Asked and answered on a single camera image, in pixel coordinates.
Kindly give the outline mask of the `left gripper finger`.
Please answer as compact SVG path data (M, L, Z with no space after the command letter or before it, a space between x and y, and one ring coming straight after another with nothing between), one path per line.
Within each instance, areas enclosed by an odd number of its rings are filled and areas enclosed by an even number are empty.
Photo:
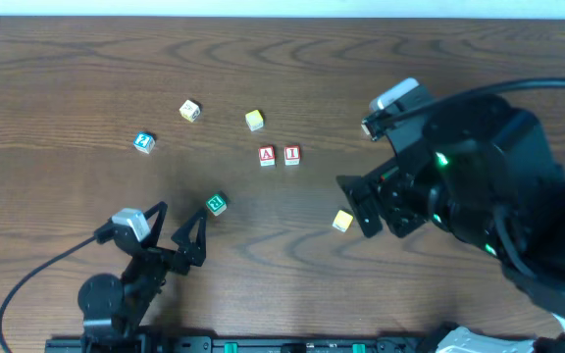
M185 255L206 254L207 217L207 211L201 208L172 235L171 240L177 245L180 253Z
M161 234L163 223L167 214L168 205L161 201L144 212L145 220L148 221L153 216L156 217L155 222L150 230L150 234L142 241L144 248L156 246Z

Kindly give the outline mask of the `red letter I block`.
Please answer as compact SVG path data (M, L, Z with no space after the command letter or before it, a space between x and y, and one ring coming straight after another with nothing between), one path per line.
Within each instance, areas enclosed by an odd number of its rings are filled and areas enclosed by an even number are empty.
M298 145L285 146L284 150L284 163L287 166L299 165L301 161L300 147Z

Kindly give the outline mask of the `red letter A block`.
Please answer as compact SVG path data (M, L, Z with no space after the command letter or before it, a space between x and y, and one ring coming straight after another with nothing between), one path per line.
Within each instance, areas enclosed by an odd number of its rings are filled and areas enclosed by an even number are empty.
M261 167L269 167L276 164L275 148L272 145L260 147L258 153Z

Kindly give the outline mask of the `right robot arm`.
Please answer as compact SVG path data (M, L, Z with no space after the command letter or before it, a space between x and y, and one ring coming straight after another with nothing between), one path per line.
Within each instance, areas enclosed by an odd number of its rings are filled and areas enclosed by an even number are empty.
M565 89L527 78L435 99L414 78L375 98L362 128L393 157L338 184L367 237L433 224L495 258L503 275L563 327L534 350L565 352L565 171L537 116L505 94Z

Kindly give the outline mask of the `yellow block near right arm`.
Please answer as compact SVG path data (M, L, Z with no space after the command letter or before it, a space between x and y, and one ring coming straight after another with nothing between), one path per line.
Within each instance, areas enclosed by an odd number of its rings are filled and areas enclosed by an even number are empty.
M346 232L349 229L352 222L353 222L353 216L350 213L344 210L339 210L334 217L332 226L341 232Z

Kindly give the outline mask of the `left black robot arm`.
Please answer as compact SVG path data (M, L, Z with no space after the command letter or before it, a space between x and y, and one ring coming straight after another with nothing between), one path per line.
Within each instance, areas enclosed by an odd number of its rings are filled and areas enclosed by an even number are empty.
M94 233L99 244L114 242L130 256L116 277L100 274L80 288L77 303L83 313L83 352L160 352L167 347L140 323L162 292L168 273L185 276L206 259L207 210L202 208L172 235L175 249L158 245L168 205L151 209L124 208Z

